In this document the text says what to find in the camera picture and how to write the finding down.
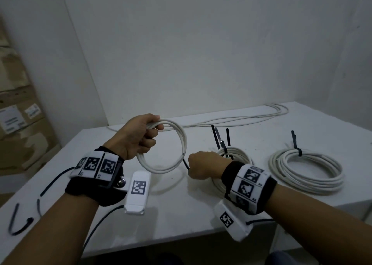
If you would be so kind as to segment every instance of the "label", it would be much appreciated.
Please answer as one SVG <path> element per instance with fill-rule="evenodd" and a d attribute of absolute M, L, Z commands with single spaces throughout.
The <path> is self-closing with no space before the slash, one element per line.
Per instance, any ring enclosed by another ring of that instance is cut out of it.
<path fill-rule="evenodd" d="M 31 105 L 29 108 L 27 108 L 25 110 L 27 116 L 32 119 L 36 116 L 38 116 L 40 113 L 41 113 L 41 110 L 40 108 L 38 107 L 38 105 L 36 103 L 34 103 L 33 105 Z"/>
<path fill-rule="evenodd" d="M 0 109 L 0 125 L 6 134 L 10 134 L 26 126 L 25 119 L 16 105 Z"/>

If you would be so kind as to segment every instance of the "hand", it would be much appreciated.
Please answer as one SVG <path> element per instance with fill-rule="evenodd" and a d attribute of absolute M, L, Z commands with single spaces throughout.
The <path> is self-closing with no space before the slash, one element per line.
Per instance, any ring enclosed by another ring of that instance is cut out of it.
<path fill-rule="evenodd" d="M 159 120 L 159 115 L 151 113 L 133 117 L 103 146 L 124 160 L 134 158 L 137 153 L 147 153 L 156 144 L 153 138 L 158 135 L 158 130 L 164 129 L 164 125 L 160 124 L 153 129 L 147 129 L 146 125 Z"/>
<path fill-rule="evenodd" d="M 228 164 L 232 160 L 222 157 L 215 152 L 199 151 L 189 156 L 189 176 L 193 179 L 220 179 Z"/>

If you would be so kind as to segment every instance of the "tabletop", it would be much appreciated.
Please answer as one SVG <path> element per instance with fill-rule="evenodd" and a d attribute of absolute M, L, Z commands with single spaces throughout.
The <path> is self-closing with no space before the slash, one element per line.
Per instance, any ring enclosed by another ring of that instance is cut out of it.
<path fill-rule="evenodd" d="M 291 130 L 297 135 L 300 148 L 318 151 L 338 160 L 345 172 L 345 184 L 340 192 L 330 196 L 312 196 L 331 206 L 372 201 L 372 132 L 341 121 L 297 102 L 284 103 L 289 113 L 248 126 L 230 128 L 231 145 L 243 149 L 255 165 L 268 170 L 267 160 L 279 149 L 292 146 Z M 181 125 L 206 121 L 216 117 L 256 115 L 273 112 L 267 106 L 212 112 L 172 118 Z M 118 129 L 122 125 L 111 126 Z M 226 131 L 219 128 L 226 142 Z M 211 128 L 187 128 L 188 147 L 185 158 L 199 150 L 215 151 L 216 145 Z M 61 171 L 73 167 L 86 152 L 102 145 L 112 135 L 106 127 L 82 130 L 33 178 L 30 179 L 7 203 L 0 208 L 0 262 L 12 251 L 22 237 L 39 219 L 36 200 L 44 188 Z M 157 144 L 145 155 L 152 166 L 166 166 L 181 153 L 179 137 L 175 131 L 160 132 Z M 294 162 L 299 168 L 311 169 L 323 176 L 309 164 Z M 123 165 L 124 175 L 143 170 L 137 159 Z M 41 212 L 45 213 L 63 194 L 68 183 L 67 174 L 59 178 L 41 198 Z M 193 180 L 187 176 L 183 164 L 170 173 L 151 175 L 150 192 L 145 214 L 132 216 L 123 209 L 109 215 L 97 228 L 87 245 L 83 257 L 117 250 L 167 242 L 176 239 L 205 235 L 223 230 L 215 218 L 213 206 L 221 199 L 210 179 Z M 16 203 L 20 203 L 14 229 L 21 228 L 28 217 L 33 224 L 22 234 L 11 236 L 7 232 Z M 99 207 L 91 229 L 111 209 L 118 205 Z"/>

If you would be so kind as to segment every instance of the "metal screw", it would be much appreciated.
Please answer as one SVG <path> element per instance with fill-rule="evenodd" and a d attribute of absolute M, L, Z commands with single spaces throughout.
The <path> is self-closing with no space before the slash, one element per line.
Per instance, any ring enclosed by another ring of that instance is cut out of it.
<path fill-rule="evenodd" d="M 124 187 L 125 186 L 125 179 L 124 178 L 120 178 L 120 180 L 117 183 L 117 186 L 118 187 Z"/>

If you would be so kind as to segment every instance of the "white wall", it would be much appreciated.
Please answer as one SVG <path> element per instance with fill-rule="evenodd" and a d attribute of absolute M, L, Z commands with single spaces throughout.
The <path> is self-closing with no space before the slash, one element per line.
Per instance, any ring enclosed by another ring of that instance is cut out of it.
<path fill-rule="evenodd" d="M 0 13 L 62 145 L 107 124 L 63 0 L 0 0 Z"/>
<path fill-rule="evenodd" d="M 324 109 L 372 130 L 372 0 L 360 0 Z"/>
<path fill-rule="evenodd" d="M 110 124 L 328 98 L 358 0 L 66 0 Z"/>

